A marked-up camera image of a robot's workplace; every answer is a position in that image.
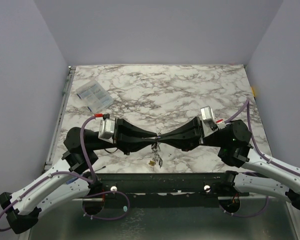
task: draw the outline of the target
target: metal bracket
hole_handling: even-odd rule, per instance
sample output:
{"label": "metal bracket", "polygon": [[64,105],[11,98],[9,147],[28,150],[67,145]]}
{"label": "metal bracket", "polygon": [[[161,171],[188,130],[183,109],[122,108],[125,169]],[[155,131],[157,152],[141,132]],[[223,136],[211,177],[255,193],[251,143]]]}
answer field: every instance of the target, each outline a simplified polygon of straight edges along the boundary
{"label": "metal bracket", "polygon": [[47,170],[49,170],[52,167],[53,157],[55,155],[55,151],[56,151],[56,148],[57,148],[58,137],[59,137],[59,134],[60,134],[60,131],[61,131],[61,125],[62,125],[62,122],[63,122],[63,119],[64,119],[66,106],[67,106],[67,102],[68,102],[68,99],[69,99],[70,89],[71,89],[71,86],[72,86],[72,82],[74,80],[75,72],[76,72],[76,67],[75,66],[69,66],[69,73],[68,73],[68,76],[66,77],[64,89],[62,91],[63,99],[62,99],[62,102],[61,102],[57,122],[56,122],[56,125],[55,125],[55,128],[54,128],[51,145],[50,145],[50,148],[49,148],[49,151],[48,151],[47,158],[46,158],[45,163],[44,163],[44,168],[43,168],[43,171],[42,171],[43,173],[46,172]]}

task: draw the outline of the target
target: keys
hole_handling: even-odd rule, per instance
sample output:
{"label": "keys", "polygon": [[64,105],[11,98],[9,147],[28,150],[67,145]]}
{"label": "keys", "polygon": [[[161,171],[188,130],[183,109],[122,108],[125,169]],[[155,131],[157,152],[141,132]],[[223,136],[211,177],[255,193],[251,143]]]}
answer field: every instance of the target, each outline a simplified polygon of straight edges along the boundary
{"label": "keys", "polygon": [[156,142],[155,144],[153,144],[151,146],[152,149],[152,153],[153,153],[153,158],[152,160],[149,162],[150,166],[155,166],[157,163],[159,164],[160,168],[162,167],[164,161],[162,160],[162,158],[160,157],[159,153],[161,151],[160,149],[160,143]]}

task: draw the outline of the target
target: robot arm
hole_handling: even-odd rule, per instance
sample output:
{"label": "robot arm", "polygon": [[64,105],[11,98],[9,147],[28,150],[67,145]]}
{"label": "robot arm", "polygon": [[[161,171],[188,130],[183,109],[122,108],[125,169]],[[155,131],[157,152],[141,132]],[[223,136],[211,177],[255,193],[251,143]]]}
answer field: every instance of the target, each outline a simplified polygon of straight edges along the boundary
{"label": "robot arm", "polygon": [[[215,121],[210,107],[202,108],[201,115],[202,120],[195,117],[178,129],[161,135],[138,128],[124,119],[112,120],[108,114],[103,115],[99,132],[84,130],[83,141],[88,158],[93,164],[98,159],[94,150],[118,148],[129,155],[158,143],[165,143],[182,151],[191,151],[198,146],[219,147],[218,156],[225,164],[252,170],[268,178],[237,172],[223,173],[231,178],[217,184],[218,187],[213,189],[213,193],[217,195],[213,197],[231,196],[233,193],[258,193],[292,202],[294,207],[300,209],[300,175],[291,173],[292,170],[300,173],[300,168],[267,156],[271,162],[283,166],[277,167],[262,158],[249,144],[252,133],[243,121],[236,120],[228,124],[223,120]],[[49,171],[17,192],[4,192],[0,195],[0,205],[4,209],[2,215],[6,213],[8,223],[16,234],[30,229],[39,217],[62,203],[82,198],[88,193],[103,191],[104,185],[100,180],[92,182],[91,179],[80,176],[88,169],[80,141],[80,130],[74,127],[68,132],[64,141],[68,151]],[[79,179],[71,184],[64,184],[73,177]],[[195,191],[209,193],[203,186]]]}

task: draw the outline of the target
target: red connector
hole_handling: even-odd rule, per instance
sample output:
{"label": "red connector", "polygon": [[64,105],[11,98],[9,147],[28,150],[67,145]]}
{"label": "red connector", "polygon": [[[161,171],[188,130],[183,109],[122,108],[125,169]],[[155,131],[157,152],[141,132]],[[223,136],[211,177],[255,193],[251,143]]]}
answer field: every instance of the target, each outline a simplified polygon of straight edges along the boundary
{"label": "red connector", "polygon": [[102,113],[96,113],[94,116],[96,118],[102,118],[104,115]]}

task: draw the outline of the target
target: gray wall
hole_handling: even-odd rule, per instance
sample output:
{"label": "gray wall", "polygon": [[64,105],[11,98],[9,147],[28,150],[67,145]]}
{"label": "gray wall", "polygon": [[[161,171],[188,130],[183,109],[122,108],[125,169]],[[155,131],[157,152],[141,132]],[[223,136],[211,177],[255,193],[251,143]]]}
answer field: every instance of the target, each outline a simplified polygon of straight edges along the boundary
{"label": "gray wall", "polygon": [[300,167],[300,0],[283,1],[246,70],[273,155]]}
{"label": "gray wall", "polygon": [[[37,178],[68,66],[32,0],[0,0],[0,194]],[[6,227],[5,217],[1,227]],[[17,239],[12,232],[0,239]]]}
{"label": "gray wall", "polygon": [[247,64],[282,0],[34,0],[70,65]]}

